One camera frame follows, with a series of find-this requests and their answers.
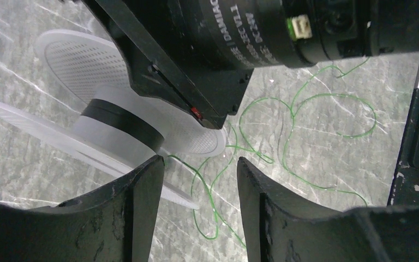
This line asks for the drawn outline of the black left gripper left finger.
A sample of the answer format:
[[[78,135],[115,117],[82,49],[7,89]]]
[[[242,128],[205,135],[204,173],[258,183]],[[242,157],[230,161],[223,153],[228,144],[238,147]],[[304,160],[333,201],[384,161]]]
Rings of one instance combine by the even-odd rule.
[[[0,204],[0,261],[147,261],[163,180],[153,156],[55,207]]]

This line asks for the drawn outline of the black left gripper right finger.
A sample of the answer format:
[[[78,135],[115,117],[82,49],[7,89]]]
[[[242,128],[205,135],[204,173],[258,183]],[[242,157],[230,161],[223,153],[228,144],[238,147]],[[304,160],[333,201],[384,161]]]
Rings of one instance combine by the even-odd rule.
[[[340,212],[294,193],[243,157],[237,184],[249,261],[419,261],[419,206]]]

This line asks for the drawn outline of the white perforated filament spool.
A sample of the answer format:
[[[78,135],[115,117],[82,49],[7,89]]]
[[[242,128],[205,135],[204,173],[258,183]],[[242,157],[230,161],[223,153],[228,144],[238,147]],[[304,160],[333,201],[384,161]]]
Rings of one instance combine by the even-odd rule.
[[[156,154],[213,157],[225,149],[225,129],[205,128],[167,102],[138,95],[113,42],[53,29],[34,49],[52,76],[87,104],[67,130],[0,102],[2,120],[42,142],[113,177]]]

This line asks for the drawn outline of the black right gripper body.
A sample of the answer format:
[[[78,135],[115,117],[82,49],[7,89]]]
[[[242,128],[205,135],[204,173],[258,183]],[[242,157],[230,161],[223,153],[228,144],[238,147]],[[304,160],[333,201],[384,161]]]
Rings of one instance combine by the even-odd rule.
[[[205,33],[198,1],[85,1],[124,58],[132,89],[209,129],[238,112],[252,70],[236,68]]]

